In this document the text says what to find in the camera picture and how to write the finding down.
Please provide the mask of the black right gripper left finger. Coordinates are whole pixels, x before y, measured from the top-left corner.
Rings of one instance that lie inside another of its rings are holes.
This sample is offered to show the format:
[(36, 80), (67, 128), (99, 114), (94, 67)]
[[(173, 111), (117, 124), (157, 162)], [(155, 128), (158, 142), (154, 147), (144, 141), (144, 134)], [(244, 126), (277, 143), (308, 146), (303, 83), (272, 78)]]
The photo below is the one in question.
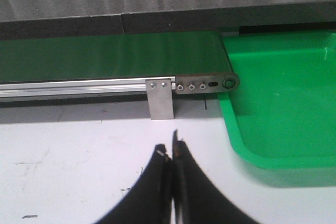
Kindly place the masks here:
[(124, 198), (98, 223), (170, 223), (173, 162), (163, 144)]

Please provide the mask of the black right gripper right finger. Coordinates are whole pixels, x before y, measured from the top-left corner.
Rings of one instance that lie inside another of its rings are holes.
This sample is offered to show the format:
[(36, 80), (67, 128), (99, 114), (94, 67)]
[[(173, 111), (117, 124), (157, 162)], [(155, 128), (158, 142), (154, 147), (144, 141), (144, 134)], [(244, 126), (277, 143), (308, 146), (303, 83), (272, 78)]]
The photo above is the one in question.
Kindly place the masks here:
[(173, 198), (176, 223), (256, 223), (226, 198), (173, 132)]

